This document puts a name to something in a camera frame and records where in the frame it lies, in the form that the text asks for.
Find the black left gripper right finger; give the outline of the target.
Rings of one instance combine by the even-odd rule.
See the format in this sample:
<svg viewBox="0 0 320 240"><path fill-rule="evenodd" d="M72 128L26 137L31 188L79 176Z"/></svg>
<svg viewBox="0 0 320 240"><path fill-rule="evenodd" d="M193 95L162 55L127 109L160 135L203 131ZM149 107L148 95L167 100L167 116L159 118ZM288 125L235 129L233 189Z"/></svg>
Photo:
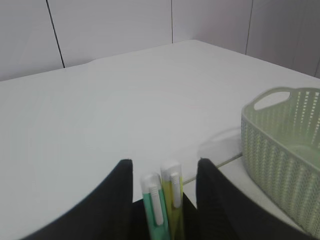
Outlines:
<svg viewBox="0 0 320 240"><path fill-rule="evenodd" d="M311 240L234 186L207 158L197 164L196 204L203 240Z"/></svg>

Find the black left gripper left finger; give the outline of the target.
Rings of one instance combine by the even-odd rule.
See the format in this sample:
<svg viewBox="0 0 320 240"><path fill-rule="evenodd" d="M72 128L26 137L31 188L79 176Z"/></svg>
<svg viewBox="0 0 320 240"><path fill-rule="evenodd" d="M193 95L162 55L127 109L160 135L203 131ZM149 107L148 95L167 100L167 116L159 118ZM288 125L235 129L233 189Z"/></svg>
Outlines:
<svg viewBox="0 0 320 240"><path fill-rule="evenodd" d="M133 202L133 162L123 159L81 202L28 240L126 240Z"/></svg>

